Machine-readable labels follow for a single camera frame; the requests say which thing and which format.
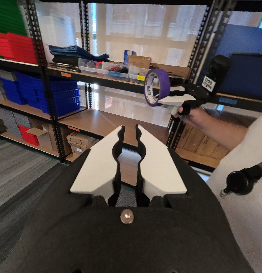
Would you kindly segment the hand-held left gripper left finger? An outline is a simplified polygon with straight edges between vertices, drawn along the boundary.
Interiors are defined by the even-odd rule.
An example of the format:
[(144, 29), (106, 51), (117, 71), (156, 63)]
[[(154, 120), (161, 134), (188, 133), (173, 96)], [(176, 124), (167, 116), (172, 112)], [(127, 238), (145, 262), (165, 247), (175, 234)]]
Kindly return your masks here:
[(90, 148), (71, 186), (71, 193), (102, 196), (108, 200), (121, 182), (118, 157), (122, 152), (125, 126), (119, 126)]

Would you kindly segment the clear plastic tray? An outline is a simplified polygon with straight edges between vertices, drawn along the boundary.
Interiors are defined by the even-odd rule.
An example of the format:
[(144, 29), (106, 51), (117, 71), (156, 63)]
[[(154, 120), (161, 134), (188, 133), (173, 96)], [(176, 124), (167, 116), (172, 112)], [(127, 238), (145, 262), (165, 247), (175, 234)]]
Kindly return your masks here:
[(88, 59), (78, 59), (78, 68), (82, 74), (90, 74), (115, 80), (143, 83), (149, 69), (124, 65), (117, 62), (97, 62)]

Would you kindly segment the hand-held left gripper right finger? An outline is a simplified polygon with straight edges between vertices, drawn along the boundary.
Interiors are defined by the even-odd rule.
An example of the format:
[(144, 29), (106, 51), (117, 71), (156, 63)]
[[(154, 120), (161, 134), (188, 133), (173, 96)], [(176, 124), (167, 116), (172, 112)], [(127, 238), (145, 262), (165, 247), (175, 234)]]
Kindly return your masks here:
[(155, 196), (185, 194), (187, 188), (167, 146), (141, 125), (136, 125), (136, 138), (141, 156), (138, 174), (142, 177), (142, 193), (149, 200)]

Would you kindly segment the stack of red bins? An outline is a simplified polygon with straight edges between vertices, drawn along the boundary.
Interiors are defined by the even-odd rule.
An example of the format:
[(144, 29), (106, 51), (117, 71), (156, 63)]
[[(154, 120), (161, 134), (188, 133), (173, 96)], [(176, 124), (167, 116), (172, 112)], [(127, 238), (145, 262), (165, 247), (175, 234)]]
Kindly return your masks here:
[(0, 57), (22, 63), (37, 64), (30, 37), (0, 32)]

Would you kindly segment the person's right hand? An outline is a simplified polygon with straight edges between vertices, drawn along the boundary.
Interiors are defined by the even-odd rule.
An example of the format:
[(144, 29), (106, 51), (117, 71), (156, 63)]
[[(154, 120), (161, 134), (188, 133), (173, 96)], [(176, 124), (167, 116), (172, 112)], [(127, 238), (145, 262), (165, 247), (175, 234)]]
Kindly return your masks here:
[(189, 124), (197, 129), (203, 128), (207, 121), (209, 120), (209, 115), (206, 111), (200, 107), (194, 107), (190, 109), (190, 113), (188, 115), (182, 115), (183, 107), (180, 106), (174, 118), (180, 118), (186, 124)]

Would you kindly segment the stack of grey bins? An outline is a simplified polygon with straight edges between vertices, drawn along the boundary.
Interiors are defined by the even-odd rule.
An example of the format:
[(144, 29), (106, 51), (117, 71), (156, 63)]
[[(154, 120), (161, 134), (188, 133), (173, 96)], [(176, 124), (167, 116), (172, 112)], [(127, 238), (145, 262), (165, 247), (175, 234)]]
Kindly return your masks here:
[[(0, 100), (10, 101), (19, 105), (27, 104), (14, 72), (0, 69)], [(4, 108), (0, 108), (0, 114), (7, 131), (17, 138), (22, 138), (22, 132), (26, 132), (34, 127), (32, 118), (25, 115)]]

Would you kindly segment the small blue white box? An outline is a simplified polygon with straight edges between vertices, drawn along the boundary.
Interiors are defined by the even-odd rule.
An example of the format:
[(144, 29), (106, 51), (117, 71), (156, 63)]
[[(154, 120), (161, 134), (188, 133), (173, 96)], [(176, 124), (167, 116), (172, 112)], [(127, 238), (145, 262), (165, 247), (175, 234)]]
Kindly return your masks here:
[(124, 59), (123, 59), (123, 64), (124, 65), (128, 65), (129, 56), (132, 56), (132, 55), (137, 55), (137, 53), (135, 51), (132, 51), (132, 50), (124, 50)]

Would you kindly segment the large brown cardboard box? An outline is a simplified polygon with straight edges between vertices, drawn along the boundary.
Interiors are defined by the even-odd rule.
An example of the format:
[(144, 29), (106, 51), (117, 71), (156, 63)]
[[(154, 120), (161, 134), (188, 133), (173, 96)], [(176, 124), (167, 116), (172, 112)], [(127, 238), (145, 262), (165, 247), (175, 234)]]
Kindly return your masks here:
[(216, 143), (199, 129), (184, 124), (183, 132), (177, 143), (176, 152), (179, 155), (187, 155), (190, 158), (211, 159), (220, 161), (227, 154), (228, 150)]

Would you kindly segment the white shirt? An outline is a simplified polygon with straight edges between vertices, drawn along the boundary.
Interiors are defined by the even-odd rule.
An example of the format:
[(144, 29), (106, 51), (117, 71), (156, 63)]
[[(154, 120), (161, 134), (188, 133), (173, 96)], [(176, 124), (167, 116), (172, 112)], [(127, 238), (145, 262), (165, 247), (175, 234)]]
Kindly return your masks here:
[(262, 272), (262, 178), (247, 195), (230, 193), (221, 197), (220, 193), (231, 172), (261, 162), (262, 116), (251, 124), (243, 141), (220, 161), (207, 180), (227, 216), (235, 240), (255, 272)]

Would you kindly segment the red bin pile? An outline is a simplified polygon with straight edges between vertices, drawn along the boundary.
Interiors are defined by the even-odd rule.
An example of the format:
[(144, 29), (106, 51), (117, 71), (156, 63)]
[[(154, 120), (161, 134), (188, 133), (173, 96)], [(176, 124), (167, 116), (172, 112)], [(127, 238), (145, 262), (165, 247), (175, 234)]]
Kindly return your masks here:
[(21, 137), (24, 139), (26, 143), (32, 144), (34, 146), (40, 145), (37, 136), (27, 132), (28, 130), (30, 130), (30, 128), (24, 127), (19, 124), (17, 124), (17, 126), (21, 133)]

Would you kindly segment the small cardboard box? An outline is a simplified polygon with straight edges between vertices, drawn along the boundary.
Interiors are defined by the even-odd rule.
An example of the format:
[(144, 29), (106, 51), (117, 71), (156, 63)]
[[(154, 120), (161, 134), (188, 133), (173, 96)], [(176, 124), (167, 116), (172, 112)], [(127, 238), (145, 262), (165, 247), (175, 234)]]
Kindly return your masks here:
[(150, 69), (151, 62), (152, 62), (151, 57), (132, 55), (129, 56), (128, 65), (143, 69)]

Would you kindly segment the storage rack with bins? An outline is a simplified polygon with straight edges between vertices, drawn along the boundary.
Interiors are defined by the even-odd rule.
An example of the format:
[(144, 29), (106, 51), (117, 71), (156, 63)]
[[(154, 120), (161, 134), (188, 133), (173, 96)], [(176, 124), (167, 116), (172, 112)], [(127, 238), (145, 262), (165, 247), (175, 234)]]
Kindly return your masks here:
[[(51, 3), (69, 3), (68, 1), (51, 1)], [(207, 56), (211, 56), (211, 49), (207, 50), (207, 46), (203, 46), (203, 39), (205, 39), (205, 33), (206, 28), (211, 27), (211, 23), (219, 23), (218, 26), (220, 28), (220, 25), (223, 25), (223, 20), (226, 18), (226, 16), (230, 16), (228, 14), (230, 11), (233, 12), (234, 5), (239, 5), (238, 2), (240, 1), (221, 1), (220, 6), (217, 3), (220, 3), (220, 1), (176, 1), (175, 4), (183, 4), (184, 6), (188, 6), (190, 4), (195, 4), (195, 6), (206, 6), (206, 9), (204, 11), (201, 24), (202, 27), (199, 29), (199, 38), (198, 42), (197, 39), (195, 41), (195, 45), (193, 47), (193, 51), (191, 53), (191, 62), (189, 62), (189, 66), (191, 65), (191, 71), (188, 72), (188, 80), (195, 80), (195, 69), (198, 68), (198, 71), (202, 68), (199, 68), (199, 65), (203, 64), (203, 53), (201, 53), (200, 56), (202, 56), (202, 59), (199, 60), (198, 51), (205, 50)], [(89, 1), (80, 1), (79, 2), (79, 10), (80, 11), (80, 24), (82, 28), (82, 46), (84, 46), (84, 43), (86, 43), (86, 49), (89, 49), (89, 26), (88, 26), (88, 4), (93, 4), (93, 2)], [(119, 123), (119, 121), (124, 121), (126, 130), (126, 136), (128, 139), (123, 142), (123, 148), (128, 149), (133, 152), (137, 152), (137, 142), (135, 141), (135, 138), (131, 136), (131, 133), (134, 134), (134, 129), (131, 130), (131, 124), (134, 124), (134, 122), (129, 121), (130, 118), (126, 118), (121, 116), (119, 118), (119, 115), (115, 114), (104, 114), (103, 111), (99, 110), (88, 110), (92, 109), (92, 87), (91, 85), (96, 83), (100, 84), (102, 87), (109, 87), (114, 89), (122, 89), (124, 91), (129, 91), (137, 94), (143, 94), (144, 87), (142, 84), (137, 83), (131, 83), (128, 81), (122, 81), (122, 80), (116, 80), (111, 78), (103, 78), (99, 76), (91, 76), (89, 74), (83, 74), (79, 72), (71, 72), (69, 70), (60, 70), (57, 68), (49, 67), (46, 60), (46, 55), (44, 53), (44, 46), (41, 32), (40, 32), (40, 26), (38, 17), (36, 15), (36, 6), (35, 1), (23, 1), (24, 5), (24, 12), (25, 12), (25, 19), (27, 20), (28, 27), (30, 34), (32, 35), (32, 43), (33, 43), (33, 49), (34, 54), (37, 59), (37, 65), (30, 63), (22, 63), (22, 62), (15, 62), (11, 60), (2, 60), (0, 59), (0, 68), (9, 68), (14, 69), (17, 68), (17, 70), (25, 71), (29, 73), (29, 66), (35, 67), (32, 69), (32, 73), (38, 73), (41, 78), (41, 83), (44, 85), (44, 94), (47, 96), (47, 99), (51, 99), (51, 101), (48, 101), (48, 109), (51, 111), (52, 114), (50, 115), (50, 119), (40, 117), (36, 114), (26, 112), (23, 110), (15, 109), (13, 106), (13, 102), (10, 106), (3, 105), (0, 103), (0, 107), (6, 110), (15, 110), (19, 114), (27, 114), (28, 116), (31, 116), (35, 119), (47, 121), (52, 125), (53, 128), (53, 134), (55, 137), (56, 147), (58, 149), (58, 158), (60, 159), (61, 163), (71, 163), (76, 160), (76, 158), (73, 157), (72, 153), (65, 154), (65, 148), (63, 146), (63, 139), (62, 134), (59, 132), (59, 128), (65, 128), (72, 130), (74, 132), (79, 132), (82, 135), (88, 135), (90, 137), (95, 137), (99, 140), (104, 138), (108, 134), (108, 127), (105, 128), (104, 126), (108, 126), (109, 118), (113, 118), (115, 121)], [(86, 84), (86, 108), (82, 108), (81, 110), (72, 111), (69, 114), (65, 114), (62, 116), (58, 116), (57, 110), (55, 110), (55, 101), (53, 94), (51, 93), (51, 81), (50, 76), (56, 76), (61, 79), (67, 79), (68, 77), (71, 79), (81, 79)], [(250, 97), (242, 97), (242, 96), (235, 96), (232, 94), (226, 94), (226, 93), (217, 93), (216, 97), (211, 97), (210, 103), (223, 103), (222, 105), (228, 106), (228, 107), (234, 107), (237, 109), (243, 109), (248, 111), (256, 111), (262, 113), (262, 99), (255, 99)], [(66, 121), (71, 121), (74, 125), (75, 122), (78, 122), (78, 118), (81, 118), (81, 121), (85, 121), (86, 123), (82, 125), (81, 128), (78, 128), (77, 126), (69, 126), (66, 124)], [(182, 128), (184, 128), (184, 123), (182, 121), (177, 121), (172, 116), (170, 117), (170, 121), (168, 122), (167, 129), (160, 129), (161, 131), (157, 131), (157, 133), (154, 135), (159, 140), (164, 142), (167, 147), (172, 148), (173, 150), (177, 149), (177, 143), (179, 142), (179, 139), (181, 137), (181, 134), (183, 132)], [(191, 160), (191, 158), (195, 159), (199, 157), (201, 162), (197, 162), (195, 160)], [(184, 157), (184, 160), (187, 160), (187, 163), (192, 164), (191, 166), (200, 166), (204, 170), (213, 170), (213, 166), (217, 166), (218, 159), (212, 160), (209, 157), (205, 157), (202, 155), (191, 155), (191, 158)]]

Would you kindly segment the dark blue panel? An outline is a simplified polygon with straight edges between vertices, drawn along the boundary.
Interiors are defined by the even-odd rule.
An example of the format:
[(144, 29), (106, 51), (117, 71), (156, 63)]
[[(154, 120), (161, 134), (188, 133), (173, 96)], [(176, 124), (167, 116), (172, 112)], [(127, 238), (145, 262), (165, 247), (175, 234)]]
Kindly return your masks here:
[(227, 25), (217, 54), (231, 61), (220, 93), (262, 99), (262, 29)]

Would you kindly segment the stack of blue bins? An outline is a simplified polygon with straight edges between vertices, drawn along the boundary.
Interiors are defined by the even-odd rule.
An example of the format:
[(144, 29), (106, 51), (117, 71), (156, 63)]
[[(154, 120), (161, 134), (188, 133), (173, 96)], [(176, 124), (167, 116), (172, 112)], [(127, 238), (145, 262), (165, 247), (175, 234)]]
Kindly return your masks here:
[[(14, 71), (19, 88), (27, 104), (49, 114), (48, 99), (45, 96), (43, 82), (39, 76)], [(81, 109), (78, 81), (50, 77), (51, 92), (58, 117)]]

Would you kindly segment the purple tape roll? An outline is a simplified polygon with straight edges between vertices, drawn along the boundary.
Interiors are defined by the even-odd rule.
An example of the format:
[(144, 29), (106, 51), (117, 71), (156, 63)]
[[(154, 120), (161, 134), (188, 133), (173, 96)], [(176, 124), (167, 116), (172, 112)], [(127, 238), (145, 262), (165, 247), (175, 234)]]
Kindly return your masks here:
[[(159, 93), (154, 95), (153, 82), (154, 79), (159, 82)], [(170, 95), (170, 78), (167, 72), (163, 69), (149, 70), (144, 80), (144, 97), (146, 102), (151, 107), (160, 106), (159, 100), (168, 97)]]

